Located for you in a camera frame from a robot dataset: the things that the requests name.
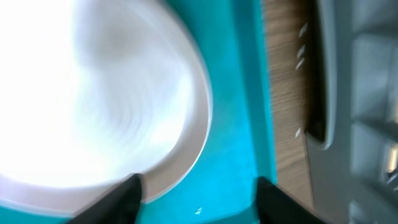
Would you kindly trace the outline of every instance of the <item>blue mat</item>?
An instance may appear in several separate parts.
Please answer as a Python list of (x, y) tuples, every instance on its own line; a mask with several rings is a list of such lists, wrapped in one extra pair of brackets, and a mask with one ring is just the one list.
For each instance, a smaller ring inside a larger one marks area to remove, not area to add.
[[(144, 205), (139, 223), (252, 223), (254, 180), (277, 182), (259, 0), (168, 0), (195, 39), (213, 89), (213, 122), (192, 171)], [(61, 223), (0, 208), (0, 223)]]

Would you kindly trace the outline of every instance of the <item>wooden surface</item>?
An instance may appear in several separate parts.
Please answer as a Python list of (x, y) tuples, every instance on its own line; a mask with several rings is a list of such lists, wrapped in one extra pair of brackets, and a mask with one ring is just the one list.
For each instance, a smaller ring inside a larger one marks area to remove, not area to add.
[(303, 133), (310, 101), (306, 60), (296, 70), (297, 52), (307, 39), (299, 38), (307, 22), (305, 1), (266, 0), (265, 9), (279, 186), (313, 210)]

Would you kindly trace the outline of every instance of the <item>black object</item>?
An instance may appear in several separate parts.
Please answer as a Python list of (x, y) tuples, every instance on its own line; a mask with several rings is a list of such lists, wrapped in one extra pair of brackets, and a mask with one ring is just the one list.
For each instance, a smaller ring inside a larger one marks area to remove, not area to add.
[[(68, 224), (133, 224), (142, 199), (142, 180), (134, 174)], [(265, 177), (257, 180), (255, 205), (261, 223), (322, 224)]]

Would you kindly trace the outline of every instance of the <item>teal tray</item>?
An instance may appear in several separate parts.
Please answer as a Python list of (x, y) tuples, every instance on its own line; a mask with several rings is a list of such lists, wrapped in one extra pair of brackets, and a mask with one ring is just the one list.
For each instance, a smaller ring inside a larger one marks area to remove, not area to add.
[[(259, 0), (168, 0), (206, 62), (213, 121), (181, 183), (144, 205), (138, 223), (253, 223), (254, 180), (277, 182), (267, 57)], [(0, 223), (62, 223), (0, 208)]]

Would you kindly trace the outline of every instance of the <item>blue tray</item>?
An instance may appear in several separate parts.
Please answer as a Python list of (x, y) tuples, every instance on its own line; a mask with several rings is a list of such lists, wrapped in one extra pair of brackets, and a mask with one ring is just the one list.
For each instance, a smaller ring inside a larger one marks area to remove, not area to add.
[[(213, 122), (198, 162), (139, 223), (252, 223), (254, 179), (277, 182), (260, 0), (168, 0), (195, 39), (213, 89)], [(0, 223), (62, 223), (0, 208)]]

